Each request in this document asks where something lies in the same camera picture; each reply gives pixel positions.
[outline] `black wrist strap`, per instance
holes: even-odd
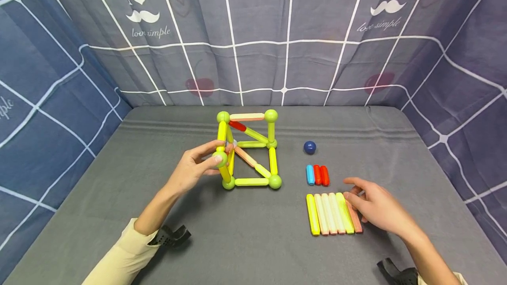
[[[377,263],[377,266],[389,285],[417,285],[419,274],[414,267],[404,269],[400,272],[390,258],[383,259]]]
[[[168,226],[164,225],[159,229],[157,235],[148,243],[148,245],[165,245],[170,248],[177,248],[187,241],[190,236],[191,233],[185,226],[181,226],[173,232]]]

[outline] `fabric backdrop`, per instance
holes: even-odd
[[[129,105],[395,106],[507,261],[505,0],[0,5],[0,281]]]

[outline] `short blue stick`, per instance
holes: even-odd
[[[316,183],[316,177],[313,174],[313,166],[311,165],[306,166],[306,181],[308,185],[314,185]]]

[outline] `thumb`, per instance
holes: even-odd
[[[216,167],[218,164],[222,162],[222,157],[220,155],[211,156],[210,158],[204,160],[202,163],[197,164],[197,169],[201,174],[206,172],[210,168]]]
[[[365,201],[356,194],[351,194],[350,192],[344,192],[343,197],[345,197],[345,199],[350,202],[351,205],[356,207],[357,210],[363,214],[363,210],[368,205],[368,201]]]

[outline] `navy blue ball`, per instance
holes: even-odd
[[[303,149],[306,152],[306,154],[312,155],[313,153],[316,152],[317,145],[313,141],[306,141],[305,145],[303,146]]]

